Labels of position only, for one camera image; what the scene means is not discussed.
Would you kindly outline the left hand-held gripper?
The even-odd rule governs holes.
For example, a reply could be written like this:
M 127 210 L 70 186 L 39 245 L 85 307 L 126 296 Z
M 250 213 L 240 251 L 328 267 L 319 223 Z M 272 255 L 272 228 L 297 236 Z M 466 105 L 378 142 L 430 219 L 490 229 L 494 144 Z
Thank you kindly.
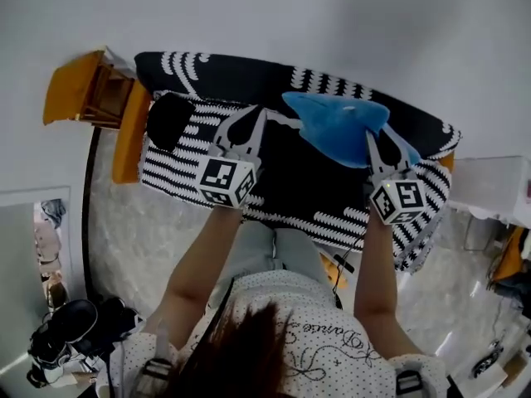
M 222 121 L 197 168 L 197 191 L 218 206 L 240 208 L 257 184 L 266 110 L 249 106 Z

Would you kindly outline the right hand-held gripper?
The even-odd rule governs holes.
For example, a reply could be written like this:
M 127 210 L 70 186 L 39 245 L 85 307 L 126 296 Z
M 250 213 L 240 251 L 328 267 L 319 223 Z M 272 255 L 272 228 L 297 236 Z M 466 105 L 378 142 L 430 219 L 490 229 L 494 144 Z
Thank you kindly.
M 373 184 L 369 199 L 384 225 L 411 223 L 426 209 L 424 184 L 410 171 L 408 143 L 393 132 L 386 132 L 385 136 L 387 163 L 396 170 L 391 176 L 387 175 L 387 165 L 381 159 L 373 132 L 366 131 Z

